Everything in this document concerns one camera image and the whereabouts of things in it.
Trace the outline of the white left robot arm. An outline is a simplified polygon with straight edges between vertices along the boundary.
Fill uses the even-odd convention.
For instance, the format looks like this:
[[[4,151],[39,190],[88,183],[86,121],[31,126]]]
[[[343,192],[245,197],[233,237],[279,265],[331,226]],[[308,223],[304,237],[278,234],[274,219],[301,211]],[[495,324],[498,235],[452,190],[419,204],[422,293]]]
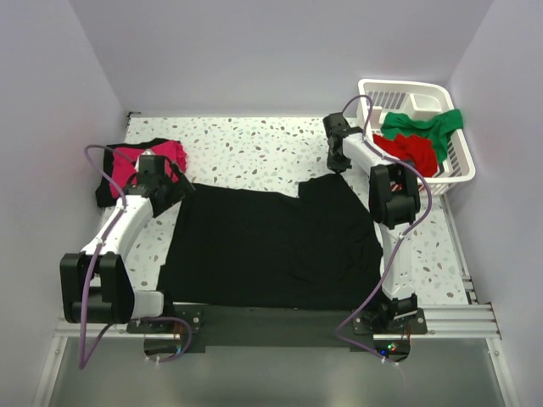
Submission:
[[[124,324],[145,319],[168,332],[176,312],[160,291],[137,291],[125,265],[127,255],[150,220],[194,192],[179,166],[166,156],[144,153],[136,172],[120,190],[115,209],[97,236],[59,263],[64,318],[69,323]]]

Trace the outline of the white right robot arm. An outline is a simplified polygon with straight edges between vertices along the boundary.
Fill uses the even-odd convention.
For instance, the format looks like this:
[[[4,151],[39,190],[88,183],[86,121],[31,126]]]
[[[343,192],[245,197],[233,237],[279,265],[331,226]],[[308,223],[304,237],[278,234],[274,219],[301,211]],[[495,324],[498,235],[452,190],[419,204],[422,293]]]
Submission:
[[[412,164],[376,148],[343,114],[329,114],[322,122],[328,144],[327,167],[342,173],[355,163],[368,175],[368,210],[380,230],[384,262],[379,288],[382,298],[373,325],[396,333],[418,309],[408,237],[421,208],[417,174]]]

